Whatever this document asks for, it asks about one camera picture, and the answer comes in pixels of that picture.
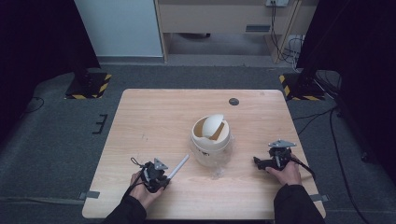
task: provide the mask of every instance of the person's left hand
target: person's left hand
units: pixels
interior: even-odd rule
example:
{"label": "person's left hand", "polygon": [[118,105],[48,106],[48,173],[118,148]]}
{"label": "person's left hand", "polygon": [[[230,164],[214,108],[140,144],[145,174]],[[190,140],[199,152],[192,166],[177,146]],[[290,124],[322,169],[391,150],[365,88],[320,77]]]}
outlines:
{"label": "person's left hand", "polygon": [[[141,183],[142,179],[140,178],[140,172],[137,172],[136,174],[132,175],[131,178],[131,185],[134,183],[134,181],[137,180],[137,183]],[[132,197],[136,198],[142,205],[143,207],[147,210],[149,206],[158,198],[160,197],[161,194],[163,194],[164,188],[160,188],[157,190],[155,193],[150,193],[144,184],[138,184],[132,189],[131,195]]]}

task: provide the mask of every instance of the gray carpet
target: gray carpet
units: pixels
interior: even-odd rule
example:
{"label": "gray carpet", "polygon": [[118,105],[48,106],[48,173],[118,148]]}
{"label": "gray carpet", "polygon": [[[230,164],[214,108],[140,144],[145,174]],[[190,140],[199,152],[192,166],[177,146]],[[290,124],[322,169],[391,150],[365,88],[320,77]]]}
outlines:
{"label": "gray carpet", "polygon": [[[290,68],[104,65],[113,75],[103,98],[65,100],[73,79],[65,74],[37,86],[21,121],[0,147],[0,197],[73,199],[89,190],[121,94],[126,89],[277,89]],[[288,101],[292,117],[322,113],[325,101]],[[108,118],[101,134],[96,122]],[[297,119],[295,126],[324,203],[326,223],[364,223],[347,196],[332,140],[330,113]],[[396,190],[378,164],[361,161],[361,150],[342,118],[332,115],[341,161],[356,205],[370,223],[396,223]],[[82,205],[0,203],[0,223],[98,223],[85,219]]]}

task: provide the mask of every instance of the hazard tape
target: hazard tape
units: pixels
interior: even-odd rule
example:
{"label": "hazard tape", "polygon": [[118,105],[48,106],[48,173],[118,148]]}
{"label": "hazard tape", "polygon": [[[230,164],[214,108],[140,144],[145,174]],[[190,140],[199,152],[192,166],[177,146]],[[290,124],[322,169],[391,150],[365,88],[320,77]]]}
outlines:
{"label": "hazard tape", "polygon": [[291,96],[290,94],[290,87],[288,86],[288,83],[286,82],[286,79],[284,76],[279,76],[280,82],[282,83],[283,91],[285,92],[286,98],[288,100],[311,100],[311,101],[316,101],[316,100],[324,100],[324,97],[317,97],[317,96],[312,96],[312,95],[304,95],[304,96]]}
{"label": "hazard tape", "polygon": [[110,81],[111,75],[107,74],[105,79],[103,80],[102,85],[100,86],[99,92],[96,92],[95,94],[71,94],[71,95],[66,95],[64,99],[77,99],[77,100],[84,100],[84,99],[97,99],[97,98],[102,98],[103,94],[105,93],[105,90],[107,88],[108,82]]}

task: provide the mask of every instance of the electrical outlet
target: electrical outlet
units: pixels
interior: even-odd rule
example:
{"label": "electrical outlet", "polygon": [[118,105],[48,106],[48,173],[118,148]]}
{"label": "electrical outlet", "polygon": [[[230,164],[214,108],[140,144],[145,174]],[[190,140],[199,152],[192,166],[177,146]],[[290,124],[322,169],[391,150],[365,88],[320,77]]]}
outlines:
{"label": "electrical outlet", "polygon": [[267,0],[265,3],[266,6],[272,7],[274,4],[277,7],[286,7],[288,5],[289,0]]}

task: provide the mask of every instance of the black sleeve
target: black sleeve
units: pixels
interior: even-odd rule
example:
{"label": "black sleeve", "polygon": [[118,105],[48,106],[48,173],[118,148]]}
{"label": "black sleeve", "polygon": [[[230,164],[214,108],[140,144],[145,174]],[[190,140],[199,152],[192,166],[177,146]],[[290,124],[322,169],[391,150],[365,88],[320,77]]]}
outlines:
{"label": "black sleeve", "polygon": [[102,224],[142,224],[146,219],[146,209],[134,197],[125,197],[106,217]]}
{"label": "black sleeve", "polygon": [[301,185],[285,185],[274,199],[276,224],[323,224],[324,219]]}

